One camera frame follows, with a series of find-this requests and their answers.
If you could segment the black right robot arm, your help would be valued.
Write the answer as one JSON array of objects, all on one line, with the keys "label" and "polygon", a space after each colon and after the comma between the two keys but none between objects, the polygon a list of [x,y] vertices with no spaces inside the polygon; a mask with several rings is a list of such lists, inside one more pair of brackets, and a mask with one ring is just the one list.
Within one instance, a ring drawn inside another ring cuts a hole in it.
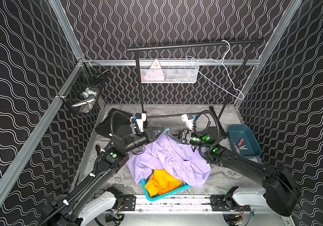
[{"label": "black right robot arm", "polygon": [[256,163],[220,145],[227,135],[210,109],[192,117],[192,122],[190,129],[169,131],[167,135],[180,144],[191,145],[206,163],[236,171],[260,186],[256,189],[234,186],[216,206],[229,211],[247,205],[265,206],[281,216],[291,216],[300,205],[301,193],[288,169]]}]

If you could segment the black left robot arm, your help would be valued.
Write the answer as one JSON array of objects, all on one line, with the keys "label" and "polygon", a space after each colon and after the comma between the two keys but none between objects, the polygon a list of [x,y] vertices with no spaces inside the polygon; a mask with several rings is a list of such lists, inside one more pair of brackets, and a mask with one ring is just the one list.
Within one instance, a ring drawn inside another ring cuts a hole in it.
[{"label": "black left robot arm", "polygon": [[129,154],[156,141],[164,127],[140,129],[134,117],[115,110],[110,116],[111,140],[98,152],[93,170],[84,180],[57,204],[43,209],[41,226],[86,226],[107,210],[123,208],[122,195],[108,189],[92,200],[98,189],[115,175],[128,161]]}]

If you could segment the orange shorts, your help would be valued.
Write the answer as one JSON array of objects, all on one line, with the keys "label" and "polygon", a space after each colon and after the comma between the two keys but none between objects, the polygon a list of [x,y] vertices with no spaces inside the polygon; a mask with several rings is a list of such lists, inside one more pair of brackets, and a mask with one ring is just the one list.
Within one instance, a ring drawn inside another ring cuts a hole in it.
[{"label": "orange shorts", "polygon": [[183,181],[174,178],[166,170],[153,170],[152,175],[149,177],[144,185],[148,194],[151,197],[164,195],[179,188]]}]

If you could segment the light blue wire hanger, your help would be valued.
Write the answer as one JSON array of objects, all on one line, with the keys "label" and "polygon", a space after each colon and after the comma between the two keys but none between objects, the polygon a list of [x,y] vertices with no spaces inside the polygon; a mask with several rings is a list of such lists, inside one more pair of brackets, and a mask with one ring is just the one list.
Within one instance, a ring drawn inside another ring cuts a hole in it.
[{"label": "light blue wire hanger", "polygon": [[187,63],[194,69],[196,70],[202,77],[204,77],[208,82],[211,84],[215,85],[216,87],[220,88],[222,91],[226,92],[229,94],[231,97],[235,98],[236,100],[244,100],[245,95],[244,93],[236,87],[236,85],[233,83],[233,80],[230,76],[230,71],[228,70],[227,66],[224,64],[225,59],[227,56],[227,53],[231,51],[231,43],[227,40],[222,40],[221,43],[227,46],[226,51],[222,54],[222,58],[217,60],[217,59],[212,59],[209,58],[208,60],[213,61],[214,63],[219,63],[221,67],[223,68],[222,75],[224,75],[225,80],[232,85],[233,91],[230,92],[228,88],[225,88],[223,85],[220,85],[217,81],[212,80],[209,78],[207,75],[201,72],[198,66],[195,66],[195,64],[199,64],[201,58],[195,58],[194,56],[186,55],[185,60]]}]

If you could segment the lilac shorts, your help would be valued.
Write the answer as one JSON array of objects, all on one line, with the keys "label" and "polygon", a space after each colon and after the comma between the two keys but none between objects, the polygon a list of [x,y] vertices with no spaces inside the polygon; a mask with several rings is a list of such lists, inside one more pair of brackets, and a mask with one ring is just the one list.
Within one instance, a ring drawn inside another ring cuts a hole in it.
[{"label": "lilac shorts", "polygon": [[135,183],[147,179],[153,170],[166,170],[174,178],[192,187],[201,187],[211,173],[211,166],[190,147],[191,161],[184,162],[177,142],[163,133],[156,141],[145,145],[142,154],[131,154],[127,166]]}]

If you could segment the white clothespin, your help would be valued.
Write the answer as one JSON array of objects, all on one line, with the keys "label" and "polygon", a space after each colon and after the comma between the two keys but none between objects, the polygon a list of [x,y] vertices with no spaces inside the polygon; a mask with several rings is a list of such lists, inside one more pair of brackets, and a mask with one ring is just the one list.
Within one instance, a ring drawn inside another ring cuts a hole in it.
[{"label": "white clothespin", "polygon": [[246,145],[244,145],[244,146],[240,146],[240,147],[239,147],[239,149],[240,149],[240,150],[248,150],[248,148],[246,147]]}]

